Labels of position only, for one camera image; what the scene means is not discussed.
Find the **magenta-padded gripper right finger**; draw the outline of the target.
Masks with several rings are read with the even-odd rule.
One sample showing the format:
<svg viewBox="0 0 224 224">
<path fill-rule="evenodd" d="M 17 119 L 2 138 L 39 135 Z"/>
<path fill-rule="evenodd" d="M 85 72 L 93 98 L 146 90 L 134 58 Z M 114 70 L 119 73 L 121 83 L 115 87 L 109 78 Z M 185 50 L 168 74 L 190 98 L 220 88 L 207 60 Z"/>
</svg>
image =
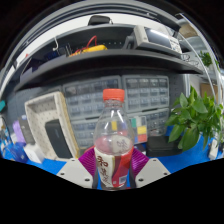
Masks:
<svg viewBox="0 0 224 224">
<path fill-rule="evenodd" d="M 131 189 L 146 186 L 169 174 L 168 169 L 157 158 L 148 158 L 137 149 L 133 151 L 129 171 Z"/>
</svg>

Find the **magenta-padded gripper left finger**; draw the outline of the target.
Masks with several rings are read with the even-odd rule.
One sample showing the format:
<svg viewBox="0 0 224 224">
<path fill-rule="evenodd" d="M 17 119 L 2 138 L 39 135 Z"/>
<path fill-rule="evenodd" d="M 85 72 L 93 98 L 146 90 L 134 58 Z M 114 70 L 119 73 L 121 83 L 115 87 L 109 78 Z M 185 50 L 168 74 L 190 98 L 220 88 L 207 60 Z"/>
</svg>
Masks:
<svg viewBox="0 0 224 224">
<path fill-rule="evenodd" d="M 94 148 L 87 149 L 78 159 L 69 159 L 57 175 L 84 188 L 97 188 L 97 167 Z"/>
</svg>

